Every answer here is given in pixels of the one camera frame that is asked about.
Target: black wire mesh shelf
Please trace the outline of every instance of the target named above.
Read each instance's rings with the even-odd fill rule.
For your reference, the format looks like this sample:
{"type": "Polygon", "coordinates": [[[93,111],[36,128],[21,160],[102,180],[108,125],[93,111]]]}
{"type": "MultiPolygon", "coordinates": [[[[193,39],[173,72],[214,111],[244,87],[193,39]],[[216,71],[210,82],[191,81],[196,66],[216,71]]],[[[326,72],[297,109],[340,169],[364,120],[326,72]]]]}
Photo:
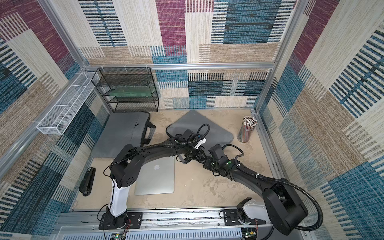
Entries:
{"type": "Polygon", "coordinates": [[[114,113],[159,110],[150,68],[99,68],[92,83],[114,113]]]}

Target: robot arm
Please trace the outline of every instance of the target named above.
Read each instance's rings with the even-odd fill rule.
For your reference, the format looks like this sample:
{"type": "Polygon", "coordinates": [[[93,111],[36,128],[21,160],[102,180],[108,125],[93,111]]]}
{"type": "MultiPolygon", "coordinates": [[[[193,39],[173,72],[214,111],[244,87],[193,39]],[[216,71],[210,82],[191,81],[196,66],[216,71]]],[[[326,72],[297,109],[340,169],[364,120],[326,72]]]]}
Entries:
{"type": "MultiPolygon", "coordinates": [[[[298,226],[308,215],[308,210],[294,188],[305,192],[303,189],[285,179],[268,178],[252,171],[237,160],[243,153],[234,159],[228,159],[223,149],[226,146],[239,149],[234,145],[220,146],[217,144],[209,150],[201,146],[197,147],[197,143],[199,141],[200,143],[202,142],[208,131],[203,136],[200,136],[199,131],[196,135],[192,131],[187,130],[184,134],[171,137],[160,144],[146,147],[133,147],[128,144],[121,150],[109,167],[111,179],[113,180],[109,214],[115,218],[116,228],[123,227],[126,222],[126,202],[129,188],[136,181],[141,166],[162,157],[179,154],[185,155],[184,163],[197,160],[204,164],[203,168],[212,171],[213,174],[216,173],[216,176],[221,175],[239,182],[263,197],[268,217],[275,228],[281,233],[288,235],[294,228],[309,231],[320,227],[323,221],[321,208],[307,192],[307,196],[310,196],[310,200],[318,210],[319,218],[316,224],[311,227],[298,226]]],[[[246,211],[243,211],[243,213],[245,219],[255,218],[246,211]]]]}

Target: gray mat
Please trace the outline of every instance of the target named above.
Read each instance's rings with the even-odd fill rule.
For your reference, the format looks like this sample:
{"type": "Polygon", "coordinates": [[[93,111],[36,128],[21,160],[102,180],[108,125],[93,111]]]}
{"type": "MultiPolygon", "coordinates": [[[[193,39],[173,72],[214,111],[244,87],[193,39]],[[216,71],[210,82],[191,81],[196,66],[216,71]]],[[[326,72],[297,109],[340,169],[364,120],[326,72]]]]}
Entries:
{"type": "MultiPolygon", "coordinates": [[[[172,136],[175,136],[176,134],[183,134],[187,129],[190,129],[196,133],[199,127],[204,123],[208,123],[211,129],[208,135],[205,137],[207,141],[202,145],[203,147],[210,149],[216,144],[225,145],[232,142],[232,133],[228,132],[205,116],[201,115],[196,110],[187,112],[184,116],[172,123],[172,125],[168,128],[168,132],[172,136]]],[[[200,131],[200,134],[205,133],[206,130],[207,127],[203,127],[200,131]]]]}
{"type": "Polygon", "coordinates": [[[115,158],[127,144],[139,147],[148,116],[148,113],[111,114],[91,155],[115,158]]]}

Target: gray cushion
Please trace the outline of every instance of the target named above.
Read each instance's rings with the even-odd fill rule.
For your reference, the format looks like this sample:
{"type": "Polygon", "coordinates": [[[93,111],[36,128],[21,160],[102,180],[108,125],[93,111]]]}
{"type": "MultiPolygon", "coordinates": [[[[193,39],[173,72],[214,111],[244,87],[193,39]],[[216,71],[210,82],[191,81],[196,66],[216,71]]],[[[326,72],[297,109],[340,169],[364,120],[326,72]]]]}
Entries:
{"type": "MultiPolygon", "coordinates": [[[[176,134],[183,134],[185,130],[190,129],[192,132],[197,133],[197,130],[204,123],[208,123],[210,131],[205,137],[207,141],[202,145],[206,149],[210,149],[216,144],[225,145],[233,140],[233,134],[220,127],[216,123],[212,122],[205,116],[198,113],[196,110],[187,112],[184,116],[172,123],[168,128],[168,132],[175,136],[176,134]]],[[[204,134],[207,127],[203,127],[200,130],[200,134],[204,134]]]]}

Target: white wire mesh basket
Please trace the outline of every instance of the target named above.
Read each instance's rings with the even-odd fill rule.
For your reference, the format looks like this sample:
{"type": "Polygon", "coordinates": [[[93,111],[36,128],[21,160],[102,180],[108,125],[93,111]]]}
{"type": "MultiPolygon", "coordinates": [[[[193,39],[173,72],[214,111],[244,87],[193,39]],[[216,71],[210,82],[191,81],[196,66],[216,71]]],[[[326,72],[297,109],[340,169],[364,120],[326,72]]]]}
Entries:
{"type": "Polygon", "coordinates": [[[37,125],[43,134],[62,135],[91,93],[94,72],[83,72],[37,125]]]}

